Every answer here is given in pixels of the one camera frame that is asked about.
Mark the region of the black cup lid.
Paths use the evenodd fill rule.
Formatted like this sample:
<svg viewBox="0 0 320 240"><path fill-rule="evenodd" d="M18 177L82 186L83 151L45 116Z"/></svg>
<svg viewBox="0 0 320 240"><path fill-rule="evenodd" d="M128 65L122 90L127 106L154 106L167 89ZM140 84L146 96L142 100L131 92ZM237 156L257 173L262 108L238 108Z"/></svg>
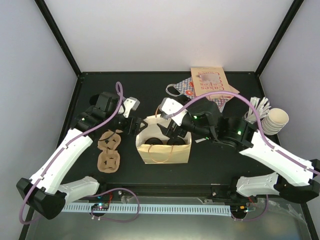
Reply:
<svg viewBox="0 0 320 240"><path fill-rule="evenodd" d="M157 137L151 137L145 141L146 145L162 145L163 141Z"/></svg>

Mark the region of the kraft paper bag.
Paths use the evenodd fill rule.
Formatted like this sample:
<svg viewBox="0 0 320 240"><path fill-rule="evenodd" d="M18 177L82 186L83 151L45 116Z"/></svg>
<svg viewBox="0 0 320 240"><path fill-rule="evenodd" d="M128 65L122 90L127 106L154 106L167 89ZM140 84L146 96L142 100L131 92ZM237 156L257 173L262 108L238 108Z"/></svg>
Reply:
<svg viewBox="0 0 320 240"><path fill-rule="evenodd" d="M148 127L142 130L135 140L136 149L145 164L187 164L192 146L192 135L187 132L184 141L185 145L167 145L170 139L161 133L158 124L167 127L169 120L161 118L160 110L157 108L154 115L144 119ZM145 141L149 138L159 138L162 145L149 145Z"/></svg>

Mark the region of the single white stirrer packet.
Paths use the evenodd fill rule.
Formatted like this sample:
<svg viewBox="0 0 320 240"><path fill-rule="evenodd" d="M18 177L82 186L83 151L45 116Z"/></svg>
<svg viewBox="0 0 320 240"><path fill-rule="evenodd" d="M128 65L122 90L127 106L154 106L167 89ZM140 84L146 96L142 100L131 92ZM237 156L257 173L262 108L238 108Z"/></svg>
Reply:
<svg viewBox="0 0 320 240"><path fill-rule="evenodd" d="M203 141L206 141L207 139L206 138L201 138L201 139L197 139L195 140L196 143L200 143L200 142L203 142Z"/></svg>

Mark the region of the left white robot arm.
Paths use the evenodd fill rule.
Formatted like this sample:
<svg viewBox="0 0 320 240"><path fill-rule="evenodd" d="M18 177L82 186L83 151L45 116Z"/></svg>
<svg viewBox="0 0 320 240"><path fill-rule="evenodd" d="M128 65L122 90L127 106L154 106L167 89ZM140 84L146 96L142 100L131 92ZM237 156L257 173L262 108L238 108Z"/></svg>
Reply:
<svg viewBox="0 0 320 240"><path fill-rule="evenodd" d="M101 200L107 195L107 186L91 176L62 184L76 160L94 141L101 151L97 160L99 171L114 173L121 159L117 151L121 143L119 133L137 135L148 126L143 119L130 115L140 104L134 97L103 92L92 96L90 104L76 117L48 161L29 179L21 178L16 184L24 203L48 220L69 203L87 196Z"/></svg>

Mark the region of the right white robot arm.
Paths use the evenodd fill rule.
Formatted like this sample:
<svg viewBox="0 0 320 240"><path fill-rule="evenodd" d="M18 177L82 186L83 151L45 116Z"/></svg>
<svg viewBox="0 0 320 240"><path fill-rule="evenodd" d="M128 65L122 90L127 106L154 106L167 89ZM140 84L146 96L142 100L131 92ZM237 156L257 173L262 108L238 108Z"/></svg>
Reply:
<svg viewBox="0 0 320 240"><path fill-rule="evenodd" d="M217 104L206 98L189 104L183 109L177 100L163 99L159 106L161 117L170 119L167 127L158 125L163 135L177 140L190 132L216 146L252 158L273 171L261 176L234 177L226 193L231 201L274 195L301 204L320 195L320 184L314 180L314 172L320 170L318 159L299 158L270 139L263 138L262 132L244 119L223 117Z"/></svg>

